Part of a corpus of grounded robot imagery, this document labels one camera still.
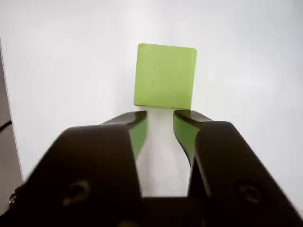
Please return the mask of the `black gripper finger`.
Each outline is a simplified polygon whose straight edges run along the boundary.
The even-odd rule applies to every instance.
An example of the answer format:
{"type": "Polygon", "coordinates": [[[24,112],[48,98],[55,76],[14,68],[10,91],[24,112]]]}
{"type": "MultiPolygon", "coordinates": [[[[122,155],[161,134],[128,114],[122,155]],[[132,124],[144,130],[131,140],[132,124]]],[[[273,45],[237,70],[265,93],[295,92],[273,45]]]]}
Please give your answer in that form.
{"type": "Polygon", "coordinates": [[[207,227],[300,227],[303,221],[234,125],[175,110],[173,130],[191,165],[188,195],[207,227]]]}
{"type": "Polygon", "coordinates": [[[50,146],[7,211],[9,227],[116,227],[142,221],[130,130],[147,120],[128,112],[71,127],[50,146]]]}

